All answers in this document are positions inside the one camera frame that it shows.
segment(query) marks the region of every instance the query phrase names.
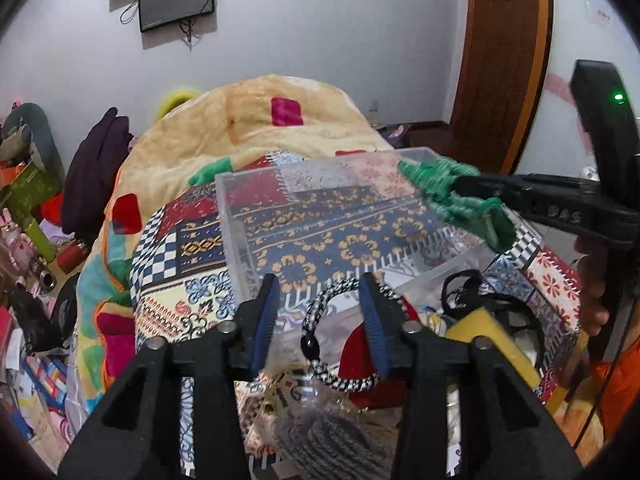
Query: black gripper frame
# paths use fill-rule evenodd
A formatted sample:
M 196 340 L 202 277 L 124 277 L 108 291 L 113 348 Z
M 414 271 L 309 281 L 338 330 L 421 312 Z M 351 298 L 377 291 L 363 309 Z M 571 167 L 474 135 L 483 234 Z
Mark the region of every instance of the black gripper frame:
M 589 340 L 590 355 L 612 362 L 640 298 L 640 140 L 636 116 L 616 67 L 578 60 L 570 83 L 588 132 L 600 182 L 553 175 L 461 177 L 463 196 L 498 196 L 525 219 L 600 242 L 607 248 L 602 304 L 609 322 Z
M 409 386 L 393 480 L 447 477 L 447 386 L 451 382 L 459 387 L 462 422 L 461 463 L 455 478 L 566 480 L 578 476 L 582 466 L 564 434 L 490 340 L 478 337 L 467 344 L 441 338 L 427 327 L 405 322 L 399 305 L 380 293 L 371 273 L 361 279 L 361 302 L 363 287 L 382 324 L 389 378 L 407 380 Z
M 278 279 L 267 274 L 258 297 L 242 303 L 232 322 L 183 342 L 146 341 L 76 436 L 59 477 L 186 479 L 180 472 L 180 386 L 192 377 L 198 478 L 249 480 L 234 381 L 255 378 L 256 354 L 268 346 L 273 331 L 269 326 L 264 332 L 262 313 L 268 298 L 277 296 Z

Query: patterned blanket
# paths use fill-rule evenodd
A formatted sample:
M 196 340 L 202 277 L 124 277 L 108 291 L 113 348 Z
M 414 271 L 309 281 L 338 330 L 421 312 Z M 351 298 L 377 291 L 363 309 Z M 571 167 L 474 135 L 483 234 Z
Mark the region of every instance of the patterned blanket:
M 195 171 L 223 156 L 230 156 L 237 170 L 276 150 L 320 158 L 337 150 L 389 149 L 341 90 L 274 75 L 212 90 L 154 124 L 120 168 L 105 223 L 78 281 L 78 370 L 89 409 L 113 381 L 105 361 L 108 336 L 100 329 L 112 328 L 103 315 L 117 310 L 108 300 L 124 290 L 113 264 L 132 257 L 140 240 L 140 234 L 113 231 L 118 197 L 135 193 L 144 225 L 187 190 Z M 119 336 L 117 330 L 110 335 Z

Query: black and white cord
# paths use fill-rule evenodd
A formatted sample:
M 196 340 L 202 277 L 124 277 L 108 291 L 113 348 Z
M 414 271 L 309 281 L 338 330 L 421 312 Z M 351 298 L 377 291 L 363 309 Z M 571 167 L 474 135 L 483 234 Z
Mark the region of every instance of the black and white cord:
M 340 392 L 363 392 L 374 388 L 378 384 L 378 372 L 361 379 L 342 379 L 332 374 L 328 369 L 329 365 L 320 359 L 320 345 L 316 339 L 316 326 L 320 318 L 326 313 L 329 302 L 345 292 L 358 290 L 359 285 L 360 280 L 356 278 L 333 282 L 328 288 L 322 290 L 314 300 L 309 302 L 305 319 L 302 322 L 302 331 L 305 335 L 300 340 L 300 346 L 307 359 L 309 371 L 326 386 Z M 384 296 L 390 300 L 397 301 L 402 309 L 405 310 L 402 299 L 390 286 L 384 283 L 378 283 L 378 286 Z

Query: black cable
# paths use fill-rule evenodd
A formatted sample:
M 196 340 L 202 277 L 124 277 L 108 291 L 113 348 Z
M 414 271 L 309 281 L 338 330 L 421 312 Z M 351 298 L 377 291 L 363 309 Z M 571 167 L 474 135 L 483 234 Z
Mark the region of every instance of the black cable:
M 580 446 L 580 443 L 581 443 L 582 439 L 584 438 L 584 435 L 587 433 L 587 430 L 589 429 L 589 425 L 591 424 L 591 420 L 593 419 L 593 416 L 595 415 L 596 411 L 600 407 L 600 402 L 602 401 L 602 397 L 604 396 L 604 392 L 607 389 L 607 386 L 609 386 L 609 381 L 613 377 L 613 373 L 616 371 L 616 367 L 618 366 L 618 361 L 620 360 L 620 356 L 622 355 L 622 349 L 625 346 L 626 336 L 628 335 L 629 328 L 631 327 L 631 321 L 632 321 L 633 318 L 634 318 L 634 311 L 633 311 L 633 308 L 632 308 L 631 315 L 629 316 L 629 319 L 626 321 L 625 331 L 624 331 L 624 333 L 622 335 L 622 340 L 620 341 L 620 345 L 618 346 L 618 350 L 616 351 L 616 355 L 613 357 L 613 361 L 611 363 L 611 368 L 609 368 L 609 373 L 604 378 L 604 381 L 602 381 L 602 387 L 600 388 L 600 391 L 596 395 L 595 401 L 593 403 L 593 407 L 592 407 L 591 411 L 589 412 L 589 416 L 587 417 L 586 422 L 582 426 L 582 429 L 580 430 L 580 434 L 578 435 L 578 438 L 575 439 L 574 450 L 578 449 L 578 446 Z
M 204 5 L 200 9 L 200 12 L 196 15 L 196 17 L 193 20 L 189 19 L 186 22 L 180 22 L 180 30 L 187 38 L 187 43 L 189 44 L 189 47 L 191 47 L 191 38 L 193 37 L 193 27 L 198 21 L 199 15 L 202 14 L 202 11 L 205 9 L 207 5 L 209 5 L 210 1 L 211 0 L 207 0 L 206 2 L 204 2 Z M 216 7 L 217 7 L 216 4 L 217 4 L 217 1 L 213 0 L 213 8 L 211 9 L 212 12 L 216 12 Z
M 125 13 L 126 13 L 128 10 L 131 10 L 134 6 L 135 6 L 136 8 L 135 8 L 135 10 L 131 13 L 131 15 L 130 15 L 128 18 L 123 19 L 123 16 L 125 15 Z M 127 23 L 131 23 L 131 22 L 133 21 L 133 18 L 135 18 L 135 17 L 136 17 L 136 12 L 138 12 L 138 7 L 139 7 L 139 5 L 138 5 L 138 0 L 135 0 L 135 1 L 131 2 L 131 3 L 127 6 L 127 8 L 126 8 L 126 9 L 124 9 L 124 10 L 122 11 L 122 13 L 121 13 L 121 15 L 120 15 L 120 23 L 122 23 L 123 25 L 127 25 Z
M 138 12 L 139 2 L 140 2 L 139 0 L 135 0 L 131 2 L 127 6 L 127 8 L 122 11 L 122 13 L 120 14 L 120 23 L 122 23 L 123 25 L 127 25 L 127 23 L 131 23 L 133 21 L 133 18 L 135 18 L 136 16 L 136 12 Z M 133 11 L 133 13 L 128 18 L 124 18 L 124 15 L 126 14 L 126 12 L 128 10 L 131 10 L 134 6 L 136 7 L 136 9 Z

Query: black bead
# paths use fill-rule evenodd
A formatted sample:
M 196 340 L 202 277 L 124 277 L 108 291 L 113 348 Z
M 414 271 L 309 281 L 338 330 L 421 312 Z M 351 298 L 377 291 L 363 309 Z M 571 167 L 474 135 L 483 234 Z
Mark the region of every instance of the black bead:
M 309 361 L 320 359 L 320 344 L 313 333 L 307 333 L 300 338 L 300 348 Z

